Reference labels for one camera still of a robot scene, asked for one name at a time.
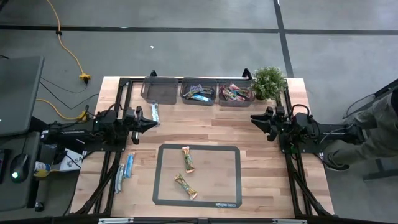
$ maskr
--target gray concrete floor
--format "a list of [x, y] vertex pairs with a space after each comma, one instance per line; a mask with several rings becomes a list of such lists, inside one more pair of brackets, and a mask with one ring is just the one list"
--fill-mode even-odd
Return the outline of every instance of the gray concrete floor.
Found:
[[[277, 28], [272, 0], [53, 0], [65, 26]], [[280, 0], [286, 29], [396, 30], [397, 1]], [[13, 0], [0, 12], [0, 24], [55, 25], [43, 0]], [[285, 70], [279, 34], [200, 32], [63, 32], [86, 73], [88, 89], [75, 96], [48, 85], [68, 105], [100, 90], [106, 75], [232, 76], [243, 68], [278, 66]], [[398, 76], [398, 36], [287, 35], [294, 77], [304, 78], [314, 117], [321, 123], [341, 121], [345, 109]], [[58, 44], [54, 31], [0, 30], [0, 54], [42, 55], [43, 77], [73, 91], [84, 88], [74, 60]], [[68, 110], [40, 87], [39, 98]], [[94, 112], [96, 98], [88, 102]], [[46, 122], [60, 120], [43, 103], [34, 115]], [[388, 161], [393, 167], [396, 159]], [[398, 179], [363, 182], [376, 171], [374, 161], [349, 172], [326, 172], [335, 213], [345, 218], [397, 222]], [[0, 219], [61, 215], [68, 206], [76, 175], [49, 179], [47, 209], [0, 213]]]

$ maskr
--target green plant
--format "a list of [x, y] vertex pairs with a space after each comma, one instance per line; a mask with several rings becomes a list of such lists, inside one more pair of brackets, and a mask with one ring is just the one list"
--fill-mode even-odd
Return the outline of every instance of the green plant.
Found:
[[277, 67], [260, 68], [254, 72], [255, 82], [252, 85], [256, 98], [260, 100], [276, 100], [286, 87], [282, 70]]

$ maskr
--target gray pants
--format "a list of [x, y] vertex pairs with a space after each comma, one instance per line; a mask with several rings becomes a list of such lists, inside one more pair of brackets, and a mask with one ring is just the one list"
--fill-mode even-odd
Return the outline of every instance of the gray pants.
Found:
[[398, 116], [391, 106], [391, 95], [375, 101], [370, 108], [346, 121], [355, 122], [362, 129], [371, 129], [371, 135], [362, 145], [337, 150], [332, 157], [334, 163], [351, 165], [368, 159], [398, 156]]

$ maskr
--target person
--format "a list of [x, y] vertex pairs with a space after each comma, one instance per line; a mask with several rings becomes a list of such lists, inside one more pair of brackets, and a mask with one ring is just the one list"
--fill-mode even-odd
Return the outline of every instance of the person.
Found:
[[361, 145], [325, 153], [327, 168], [345, 171], [357, 162], [398, 156], [398, 88], [345, 121], [352, 122], [362, 129], [371, 129], [371, 135]]

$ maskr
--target shoe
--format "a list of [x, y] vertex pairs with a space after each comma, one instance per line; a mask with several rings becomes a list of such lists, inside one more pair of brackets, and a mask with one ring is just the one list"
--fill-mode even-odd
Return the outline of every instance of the shoe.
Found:
[[343, 164], [343, 165], [338, 165], [333, 161], [333, 156], [337, 153], [328, 153], [324, 158], [323, 158], [323, 163], [327, 169], [337, 171], [337, 172], [343, 172], [349, 169], [348, 164]]

